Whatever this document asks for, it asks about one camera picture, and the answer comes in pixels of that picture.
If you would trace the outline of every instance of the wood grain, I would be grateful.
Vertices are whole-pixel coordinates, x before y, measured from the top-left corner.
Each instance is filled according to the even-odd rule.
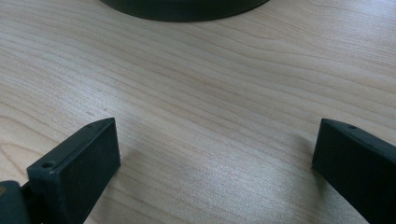
[[[311,158],[321,118],[396,143],[395,12],[271,0],[167,23],[0,0],[0,180],[114,117],[122,165],[86,223],[364,223]]]

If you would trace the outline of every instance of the black circular object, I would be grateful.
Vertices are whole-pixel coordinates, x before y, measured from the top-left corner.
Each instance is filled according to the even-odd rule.
[[[126,14],[155,21],[210,21],[245,12],[268,0],[101,0]]]

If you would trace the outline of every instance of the black plastic part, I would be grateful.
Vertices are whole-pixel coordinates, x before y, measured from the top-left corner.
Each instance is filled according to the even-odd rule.
[[[268,0],[101,0],[126,14],[155,21],[209,21],[253,9]]]
[[[357,127],[323,119],[313,169],[370,223],[395,223],[395,146]]]
[[[30,224],[21,188],[16,181],[0,182],[0,223]]]
[[[83,223],[119,167],[115,120],[103,119],[86,125],[28,167],[26,188],[43,196],[49,223]]]

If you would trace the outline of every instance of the black round base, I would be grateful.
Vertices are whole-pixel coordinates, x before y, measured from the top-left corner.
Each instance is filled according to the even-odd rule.
[[[268,0],[101,0],[126,14],[155,21],[210,21],[257,7]]]

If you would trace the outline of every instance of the light wood surface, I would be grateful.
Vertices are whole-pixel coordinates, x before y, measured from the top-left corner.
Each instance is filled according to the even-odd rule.
[[[396,3],[271,0],[145,21],[98,0],[0,0],[0,180],[116,118],[86,223],[365,223],[311,171],[321,118],[396,143]]]

